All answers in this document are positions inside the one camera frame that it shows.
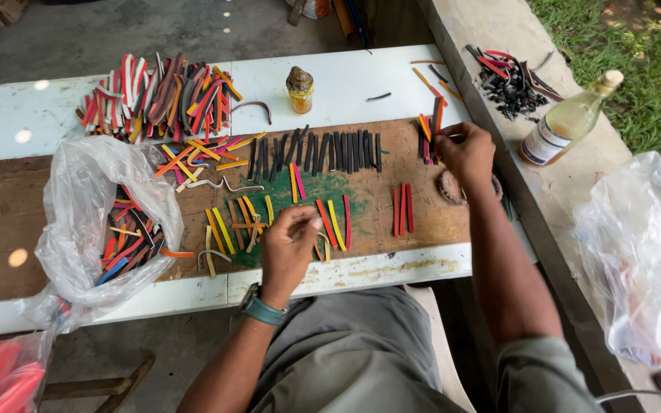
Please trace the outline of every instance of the green watch strap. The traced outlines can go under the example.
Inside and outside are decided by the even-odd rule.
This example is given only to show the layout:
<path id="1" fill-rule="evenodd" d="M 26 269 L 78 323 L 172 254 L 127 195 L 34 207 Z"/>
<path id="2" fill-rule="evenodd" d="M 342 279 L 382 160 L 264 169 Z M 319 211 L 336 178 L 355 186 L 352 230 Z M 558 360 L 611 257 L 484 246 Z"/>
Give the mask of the green watch strap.
<path id="1" fill-rule="evenodd" d="M 285 312 L 262 303 L 258 297 L 252 297 L 244 309 L 244 313 L 249 317 L 255 318 L 262 323 L 279 325 L 284 320 Z"/>

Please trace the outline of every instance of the hand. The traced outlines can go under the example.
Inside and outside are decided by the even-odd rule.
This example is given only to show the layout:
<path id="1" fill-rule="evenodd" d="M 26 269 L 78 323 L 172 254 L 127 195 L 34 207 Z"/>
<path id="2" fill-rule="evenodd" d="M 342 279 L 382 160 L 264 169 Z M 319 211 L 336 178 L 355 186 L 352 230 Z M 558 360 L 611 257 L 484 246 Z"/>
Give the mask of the hand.
<path id="1" fill-rule="evenodd" d="M 323 221 L 312 206 L 283 210 L 262 235 L 262 288 L 259 298 L 282 309 L 308 271 L 313 245 Z"/>
<path id="2" fill-rule="evenodd" d="M 496 149 L 491 142 L 491 134 L 470 122 L 444 128 L 440 135 L 435 136 L 435 154 L 443 159 L 466 192 L 491 188 L 491 168 Z"/>

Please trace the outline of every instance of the watch face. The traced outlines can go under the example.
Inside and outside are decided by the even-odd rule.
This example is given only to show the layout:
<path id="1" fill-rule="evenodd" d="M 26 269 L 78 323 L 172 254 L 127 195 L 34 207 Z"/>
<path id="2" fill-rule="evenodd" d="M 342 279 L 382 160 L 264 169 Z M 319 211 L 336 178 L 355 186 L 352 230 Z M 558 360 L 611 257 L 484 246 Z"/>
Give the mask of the watch face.
<path id="1" fill-rule="evenodd" d="M 239 309 L 241 311 L 244 311 L 246 309 L 247 305 L 249 305 L 249 301 L 251 300 L 251 298 L 256 296 L 258 292 L 259 292 L 259 283 L 258 282 L 255 282 L 254 284 L 249 286 L 249 289 L 247 290 L 246 295 L 241 300 L 241 304 L 239 305 Z"/>

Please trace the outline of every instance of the bottle label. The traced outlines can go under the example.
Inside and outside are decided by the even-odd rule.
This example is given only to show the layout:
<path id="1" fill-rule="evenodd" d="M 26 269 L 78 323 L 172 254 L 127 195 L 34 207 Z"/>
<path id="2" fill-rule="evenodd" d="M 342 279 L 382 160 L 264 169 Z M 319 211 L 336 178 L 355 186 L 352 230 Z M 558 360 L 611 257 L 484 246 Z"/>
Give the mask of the bottle label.
<path id="1" fill-rule="evenodd" d="M 537 122 L 537 126 L 524 138 L 524 142 L 521 143 L 521 151 L 533 163 L 546 164 L 553 156 L 559 154 L 565 146 L 569 145 L 570 142 L 570 139 L 553 132 L 543 118 Z"/>

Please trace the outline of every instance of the white table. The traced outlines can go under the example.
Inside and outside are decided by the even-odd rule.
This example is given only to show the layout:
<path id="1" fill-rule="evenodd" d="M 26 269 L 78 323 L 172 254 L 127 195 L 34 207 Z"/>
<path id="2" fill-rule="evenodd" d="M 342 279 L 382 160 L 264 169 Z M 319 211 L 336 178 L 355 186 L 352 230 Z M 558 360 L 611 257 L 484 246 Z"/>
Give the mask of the white table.
<path id="1" fill-rule="evenodd" d="M 419 113 L 429 115 L 433 95 L 411 70 L 410 61 L 442 60 L 437 47 L 406 46 L 376 49 L 372 53 L 355 51 L 218 63 L 222 70 L 231 72 L 245 101 L 264 101 L 272 110 L 271 126 L 259 107 L 237 110 L 231 117 L 230 133 L 252 135 L 304 124 L 327 127 L 414 117 Z M 313 109 L 305 115 L 290 109 L 284 87 L 293 65 L 315 79 Z M 436 80 L 427 65 L 416 66 L 429 81 Z M 450 80 L 447 68 L 438 65 L 436 69 Z M 73 109 L 101 79 L 103 75 L 0 85 L 0 159 L 53 154 L 60 140 L 83 136 Z M 437 89 L 449 102 L 443 124 L 470 120 L 462 102 L 442 88 Z M 387 92 L 392 93 L 390 98 L 366 102 L 366 98 Z M 19 143 L 15 136 L 24 129 L 32 132 L 31 138 Z M 521 224 L 515 220 L 513 225 L 530 259 L 536 262 Z M 313 262 L 293 297 L 470 276 L 471 271 L 470 243 L 336 259 L 329 265 Z M 204 276 L 153 283 L 93 324 L 234 306 L 261 275 L 261 270 L 250 270 L 219 274 L 216 279 Z M 13 303 L 14 300 L 0 301 L 0 333 L 32 328 L 17 314 Z"/>

